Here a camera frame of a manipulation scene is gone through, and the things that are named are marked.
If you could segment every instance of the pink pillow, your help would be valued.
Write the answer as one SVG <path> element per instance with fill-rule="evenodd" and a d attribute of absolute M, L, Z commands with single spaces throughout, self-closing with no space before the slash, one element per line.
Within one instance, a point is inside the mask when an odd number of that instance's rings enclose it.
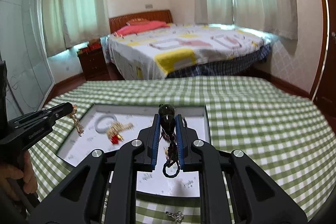
<path fill-rule="evenodd" d="M 118 31 L 114 32 L 114 35 L 116 37 L 124 37 L 129 34 L 146 32 L 146 31 L 151 31 L 151 30 L 155 30 L 159 28 L 170 28 L 170 26 L 167 25 L 167 23 L 164 21 L 154 20 L 154 21 L 150 21 L 148 24 L 145 24 L 145 25 L 130 25 L 130 26 L 122 27 Z"/>
<path fill-rule="evenodd" d="M 144 18 L 135 18 L 126 22 L 126 25 L 146 25 L 150 21 Z"/>

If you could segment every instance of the white bangle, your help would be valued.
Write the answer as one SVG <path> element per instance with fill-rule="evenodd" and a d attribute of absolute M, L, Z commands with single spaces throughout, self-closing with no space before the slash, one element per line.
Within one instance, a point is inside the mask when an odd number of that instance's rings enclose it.
<path fill-rule="evenodd" d="M 104 114 L 102 116 L 100 116 L 96 122 L 94 123 L 94 128 L 97 131 L 97 133 L 105 133 L 107 131 L 107 129 L 109 129 L 110 126 L 107 126 L 106 128 L 99 128 L 98 124 L 101 122 L 101 120 L 105 119 L 105 118 L 112 118 L 113 122 L 117 121 L 117 118 L 115 115 L 113 114 Z"/>

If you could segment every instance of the checkered tablecloth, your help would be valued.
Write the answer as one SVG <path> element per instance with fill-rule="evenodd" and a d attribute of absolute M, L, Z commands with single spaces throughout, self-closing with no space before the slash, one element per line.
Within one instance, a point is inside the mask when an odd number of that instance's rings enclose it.
<path fill-rule="evenodd" d="M 313 103 L 252 77 L 218 76 L 148 81 L 89 81 L 54 98 L 78 105 L 80 118 L 93 103 L 204 106 L 212 144 L 245 151 L 305 211 L 308 219 L 325 202 L 336 182 L 336 137 Z M 55 152 L 72 130 L 64 117 L 54 131 L 30 149 L 38 194 L 43 199 L 71 171 Z M 172 223 L 166 211 L 198 223 L 197 202 L 171 198 L 136 201 L 137 223 Z"/>

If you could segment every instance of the yellow pattern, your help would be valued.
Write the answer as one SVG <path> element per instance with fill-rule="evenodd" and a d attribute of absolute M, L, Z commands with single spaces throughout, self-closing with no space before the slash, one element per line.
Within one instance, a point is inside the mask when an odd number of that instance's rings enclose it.
<path fill-rule="evenodd" d="M 191 33 L 186 33 L 186 34 L 179 35 L 179 37 L 182 37 L 182 38 L 195 38 L 195 37 L 199 37 L 199 35 L 197 35 L 197 34 L 191 34 Z"/>
<path fill-rule="evenodd" d="M 252 34 L 252 33 L 250 33 L 250 32 L 243 32 L 243 31 L 241 31 L 241 30 L 236 30 L 236 32 L 240 32 L 240 33 L 242 33 L 242 34 L 244 34 L 244 35 L 249 35 L 250 37 L 257 37 L 257 38 L 260 38 L 260 37 L 254 35 L 254 34 Z"/>
<path fill-rule="evenodd" d="M 136 67 L 136 75 L 138 76 L 138 80 L 143 80 L 142 70 L 139 67 Z"/>
<path fill-rule="evenodd" d="M 147 45 L 149 43 L 154 43 L 156 42 L 156 39 L 143 39 L 135 42 L 127 42 L 126 45 L 130 47 L 136 47 L 136 46 L 142 46 L 142 45 Z"/>
<path fill-rule="evenodd" d="M 196 56 L 194 51 L 190 48 L 181 48 L 157 54 L 154 57 L 154 61 L 165 74 L 175 71 L 176 63 L 183 60 L 186 61 L 188 66 L 196 65 Z"/>

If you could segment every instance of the nightstand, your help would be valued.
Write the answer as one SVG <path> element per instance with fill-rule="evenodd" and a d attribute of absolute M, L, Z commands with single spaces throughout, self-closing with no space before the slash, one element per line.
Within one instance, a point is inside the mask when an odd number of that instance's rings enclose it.
<path fill-rule="evenodd" d="M 109 73 L 102 48 L 78 54 L 79 61 L 86 80 L 98 75 Z"/>

